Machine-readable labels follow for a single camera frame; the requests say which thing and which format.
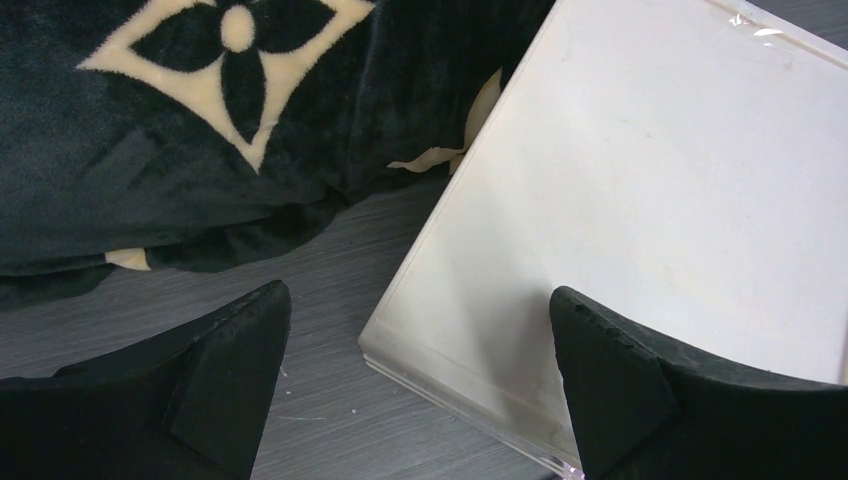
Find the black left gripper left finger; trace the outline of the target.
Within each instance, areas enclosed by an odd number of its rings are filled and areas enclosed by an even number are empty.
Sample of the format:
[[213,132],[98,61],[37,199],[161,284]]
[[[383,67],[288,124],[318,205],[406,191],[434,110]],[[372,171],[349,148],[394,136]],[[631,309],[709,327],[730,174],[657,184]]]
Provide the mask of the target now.
[[1,382],[5,479],[247,479],[290,331],[288,287],[49,377]]

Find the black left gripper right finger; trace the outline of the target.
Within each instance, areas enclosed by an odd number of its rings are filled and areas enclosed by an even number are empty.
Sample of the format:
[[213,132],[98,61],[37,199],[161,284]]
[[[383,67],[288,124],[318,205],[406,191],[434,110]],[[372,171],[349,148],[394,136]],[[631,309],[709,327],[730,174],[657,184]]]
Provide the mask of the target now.
[[590,479],[843,479],[847,390],[740,364],[569,287],[549,316]]

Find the white pink drawer organizer box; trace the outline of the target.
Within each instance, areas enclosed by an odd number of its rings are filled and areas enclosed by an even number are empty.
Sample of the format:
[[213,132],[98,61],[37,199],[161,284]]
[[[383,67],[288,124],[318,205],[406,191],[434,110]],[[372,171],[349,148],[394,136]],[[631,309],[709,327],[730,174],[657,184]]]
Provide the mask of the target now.
[[745,1],[559,1],[365,326],[366,363],[565,479],[569,287],[847,390],[847,52]]

